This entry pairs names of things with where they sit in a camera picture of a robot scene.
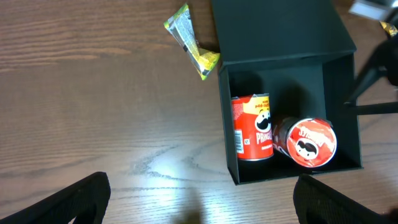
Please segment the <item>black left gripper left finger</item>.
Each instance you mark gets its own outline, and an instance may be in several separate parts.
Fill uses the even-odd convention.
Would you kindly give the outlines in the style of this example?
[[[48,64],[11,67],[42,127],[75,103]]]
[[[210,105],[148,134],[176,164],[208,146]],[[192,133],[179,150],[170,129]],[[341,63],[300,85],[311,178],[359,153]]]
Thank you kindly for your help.
[[[61,191],[1,219],[1,223],[101,224],[111,195],[105,172],[95,172]]]

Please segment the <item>dark Pringles can red lid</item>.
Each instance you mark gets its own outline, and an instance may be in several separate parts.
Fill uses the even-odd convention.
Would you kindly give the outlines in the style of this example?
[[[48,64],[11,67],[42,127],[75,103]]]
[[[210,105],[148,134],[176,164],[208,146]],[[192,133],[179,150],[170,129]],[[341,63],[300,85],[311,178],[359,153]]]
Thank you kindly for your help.
[[[272,135],[275,150],[307,168],[329,163],[337,148],[333,126],[320,118],[280,119],[275,123]]]

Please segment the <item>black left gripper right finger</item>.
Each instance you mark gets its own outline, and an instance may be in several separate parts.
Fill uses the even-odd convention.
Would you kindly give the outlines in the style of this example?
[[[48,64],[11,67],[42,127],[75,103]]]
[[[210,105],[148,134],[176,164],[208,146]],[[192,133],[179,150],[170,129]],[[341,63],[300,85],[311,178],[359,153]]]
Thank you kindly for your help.
[[[293,201],[299,223],[397,223],[396,208],[378,214],[307,174],[298,177]]]

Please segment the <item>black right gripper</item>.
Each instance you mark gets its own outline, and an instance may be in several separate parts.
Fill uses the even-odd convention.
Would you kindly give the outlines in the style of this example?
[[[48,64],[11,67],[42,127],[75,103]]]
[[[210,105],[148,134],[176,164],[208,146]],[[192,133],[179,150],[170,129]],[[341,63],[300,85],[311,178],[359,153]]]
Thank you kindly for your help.
[[[380,78],[387,77],[391,85],[397,86],[397,37],[387,39],[377,46],[373,53],[377,67],[364,67],[357,76],[344,106],[355,115],[391,114],[398,112],[398,102],[360,105],[355,102]]]

